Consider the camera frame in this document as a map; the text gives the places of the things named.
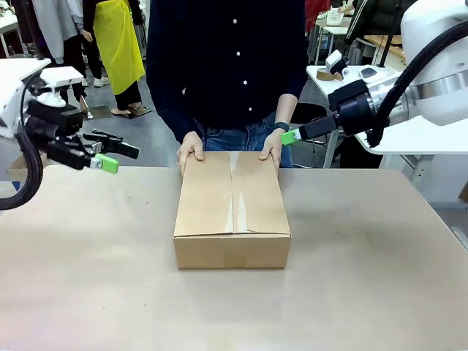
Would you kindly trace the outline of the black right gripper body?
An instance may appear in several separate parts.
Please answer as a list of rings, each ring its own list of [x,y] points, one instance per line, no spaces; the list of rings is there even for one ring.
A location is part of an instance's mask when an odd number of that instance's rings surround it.
[[[369,90],[363,80],[355,80],[328,95],[330,109],[346,136],[366,132],[374,126],[374,112],[368,102]]]

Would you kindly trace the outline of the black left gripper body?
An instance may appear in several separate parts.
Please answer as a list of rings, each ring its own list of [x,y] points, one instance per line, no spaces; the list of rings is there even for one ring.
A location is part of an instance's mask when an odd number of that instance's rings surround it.
[[[76,170],[92,166],[93,154],[87,152],[78,135],[84,113],[77,108],[50,107],[31,100],[26,109],[26,132],[47,158]]]

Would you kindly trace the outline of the person's left hand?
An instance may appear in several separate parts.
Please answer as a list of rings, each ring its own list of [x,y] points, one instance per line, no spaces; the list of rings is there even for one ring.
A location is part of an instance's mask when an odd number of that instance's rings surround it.
[[[277,128],[272,131],[264,141],[263,149],[259,154],[259,160],[265,161],[269,157],[273,161],[273,165],[275,170],[279,170],[280,162],[281,162],[281,155],[282,155],[282,141],[281,135],[283,134],[284,130],[281,128]]]

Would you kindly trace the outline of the person's right hand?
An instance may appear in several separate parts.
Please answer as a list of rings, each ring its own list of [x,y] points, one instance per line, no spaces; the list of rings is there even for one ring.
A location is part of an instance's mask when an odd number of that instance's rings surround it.
[[[204,160],[203,142],[194,131],[189,132],[184,136],[182,144],[176,154],[179,170],[182,175],[185,173],[186,162],[191,154],[194,154],[197,161]]]

